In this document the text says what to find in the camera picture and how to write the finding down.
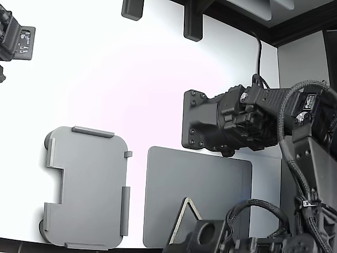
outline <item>gray metal panel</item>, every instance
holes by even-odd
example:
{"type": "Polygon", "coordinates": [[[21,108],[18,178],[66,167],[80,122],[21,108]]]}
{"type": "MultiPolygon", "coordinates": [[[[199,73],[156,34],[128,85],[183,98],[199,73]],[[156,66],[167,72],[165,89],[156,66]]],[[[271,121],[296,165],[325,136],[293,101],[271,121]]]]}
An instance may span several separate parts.
{"type": "MultiPolygon", "coordinates": [[[[294,144],[290,136],[286,137],[286,142],[289,145],[291,152],[294,153],[294,144]]],[[[291,172],[286,162],[282,160],[280,208],[289,218],[291,231],[294,228],[294,222],[295,222],[295,218],[294,218],[295,195],[296,195],[295,181],[291,175],[291,172]]]]}
{"type": "Polygon", "coordinates": [[[308,80],[329,82],[323,33],[317,32],[278,48],[280,88],[308,80]]]}
{"type": "MultiPolygon", "coordinates": [[[[148,151],[144,215],[144,245],[161,248],[167,243],[184,197],[190,197],[203,219],[223,220],[227,211],[251,197],[249,161],[174,149],[148,151]]],[[[250,211],[235,224],[240,237],[249,235],[250,211]]],[[[192,212],[184,215],[175,242],[183,242],[195,225],[192,212]]]]}
{"type": "Polygon", "coordinates": [[[61,169],[61,203],[45,203],[39,229],[50,243],[108,250],[127,235],[127,150],[113,133],[61,127],[45,140],[47,167],[61,169]]]}

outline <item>black ceiling trim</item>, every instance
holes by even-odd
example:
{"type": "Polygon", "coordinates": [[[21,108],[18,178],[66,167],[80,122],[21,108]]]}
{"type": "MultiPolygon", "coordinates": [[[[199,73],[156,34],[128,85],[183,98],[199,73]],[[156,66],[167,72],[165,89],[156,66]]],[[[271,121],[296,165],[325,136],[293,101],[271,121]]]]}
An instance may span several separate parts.
{"type": "MultiPolygon", "coordinates": [[[[96,250],[67,249],[66,247],[55,246],[51,244],[39,244],[36,242],[16,241],[0,238],[0,252],[18,252],[22,244],[21,252],[24,253],[90,253],[96,250]]],[[[110,249],[112,253],[161,253],[163,249],[110,249]]]]}
{"type": "MultiPolygon", "coordinates": [[[[186,3],[186,0],[171,1],[181,5],[186,3]]],[[[323,29],[337,26],[337,0],[272,28],[268,28],[219,2],[211,4],[204,14],[242,32],[251,34],[250,31],[253,31],[262,41],[279,47],[323,29]]]]}
{"type": "Polygon", "coordinates": [[[272,27],[272,45],[279,47],[336,24],[337,1],[334,0],[272,27]]]}
{"type": "Polygon", "coordinates": [[[323,31],[331,87],[337,91],[337,30],[323,31]]]}

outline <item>cable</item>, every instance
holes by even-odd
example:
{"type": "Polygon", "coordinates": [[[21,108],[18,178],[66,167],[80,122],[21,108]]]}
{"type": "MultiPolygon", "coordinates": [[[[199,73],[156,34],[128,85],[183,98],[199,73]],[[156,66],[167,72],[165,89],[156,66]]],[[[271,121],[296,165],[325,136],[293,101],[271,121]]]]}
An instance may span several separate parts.
{"type": "Polygon", "coordinates": [[[290,233],[290,226],[289,226],[288,217],[277,206],[275,206],[271,203],[268,203],[266,201],[259,200],[259,199],[247,199],[247,200],[237,204],[236,206],[234,206],[227,213],[226,224],[229,228],[229,233],[228,233],[227,238],[231,238],[233,236],[232,224],[233,224],[234,220],[236,219],[236,217],[240,214],[240,212],[242,210],[244,210],[247,207],[251,207],[251,206],[257,206],[257,207],[261,207],[263,209],[266,209],[269,212],[273,213],[280,220],[281,225],[280,225],[279,229],[276,230],[271,235],[269,235],[268,237],[278,237],[280,235],[290,233]]]}
{"type": "Polygon", "coordinates": [[[256,33],[254,33],[252,30],[250,30],[250,33],[254,35],[254,37],[257,39],[257,42],[259,44],[259,52],[257,54],[257,65],[256,65],[256,72],[258,75],[260,75],[260,68],[261,68],[261,54],[262,54],[262,42],[257,36],[256,33]]]}
{"type": "Polygon", "coordinates": [[[332,132],[336,126],[337,126],[337,116],[336,116],[336,117],[333,119],[333,121],[331,122],[329,131],[332,132]]]}
{"type": "MultiPolygon", "coordinates": [[[[289,150],[289,147],[287,143],[285,142],[285,134],[284,134],[284,115],[285,115],[285,108],[290,100],[290,97],[299,90],[307,87],[307,86],[314,86],[321,88],[322,90],[329,92],[337,101],[337,93],[332,90],[329,86],[327,86],[324,83],[318,82],[318,81],[304,81],[301,83],[296,84],[293,88],[291,88],[287,95],[285,96],[280,112],[279,117],[277,119],[277,138],[279,140],[279,144],[281,147],[282,154],[289,166],[289,169],[291,170],[295,183],[298,184],[298,187],[302,190],[300,191],[300,194],[303,194],[304,196],[300,196],[300,201],[302,200],[311,200],[311,190],[309,187],[309,184],[300,170],[299,166],[296,164],[295,159],[292,157],[291,152],[289,150]]],[[[316,225],[316,222],[313,218],[312,209],[311,207],[302,209],[302,215],[303,220],[305,221],[306,227],[309,230],[309,233],[311,236],[315,239],[316,243],[319,245],[319,247],[322,249],[324,253],[333,253],[330,245],[328,242],[323,238],[321,233],[319,232],[319,229],[316,225]]]]}
{"type": "Polygon", "coordinates": [[[267,82],[265,81],[265,79],[263,79],[260,76],[260,70],[261,70],[261,55],[262,55],[262,42],[260,40],[260,38],[257,36],[256,33],[254,33],[252,30],[250,30],[250,33],[254,35],[254,37],[256,38],[258,44],[259,44],[259,51],[257,54],[257,64],[256,64],[256,73],[253,75],[253,81],[252,83],[256,83],[259,87],[264,89],[264,86],[266,86],[267,89],[270,89],[269,85],[267,84],[267,82]]]}

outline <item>black clamp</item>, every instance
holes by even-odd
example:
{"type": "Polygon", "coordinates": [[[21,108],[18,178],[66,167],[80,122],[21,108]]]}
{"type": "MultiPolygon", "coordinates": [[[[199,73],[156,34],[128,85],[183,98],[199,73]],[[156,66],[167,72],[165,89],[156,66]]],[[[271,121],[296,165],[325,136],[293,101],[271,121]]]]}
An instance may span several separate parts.
{"type": "Polygon", "coordinates": [[[303,208],[308,208],[308,207],[321,207],[324,204],[320,203],[320,202],[309,202],[308,200],[303,200],[302,204],[295,209],[294,214],[298,213],[299,211],[301,211],[303,208]]]}
{"type": "Polygon", "coordinates": [[[122,16],[138,21],[143,16],[144,0],[123,0],[122,16]]]}

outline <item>round hole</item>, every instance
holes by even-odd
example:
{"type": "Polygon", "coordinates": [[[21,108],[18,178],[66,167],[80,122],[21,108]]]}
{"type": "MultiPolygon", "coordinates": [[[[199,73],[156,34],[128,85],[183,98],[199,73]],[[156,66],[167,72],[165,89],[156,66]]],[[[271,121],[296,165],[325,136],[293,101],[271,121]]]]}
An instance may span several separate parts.
{"type": "Polygon", "coordinates": [[[199,243],[201,245],[209,244],[214,237],[215,227],[213,224],[205,225],[199,234],[199,243]]]}

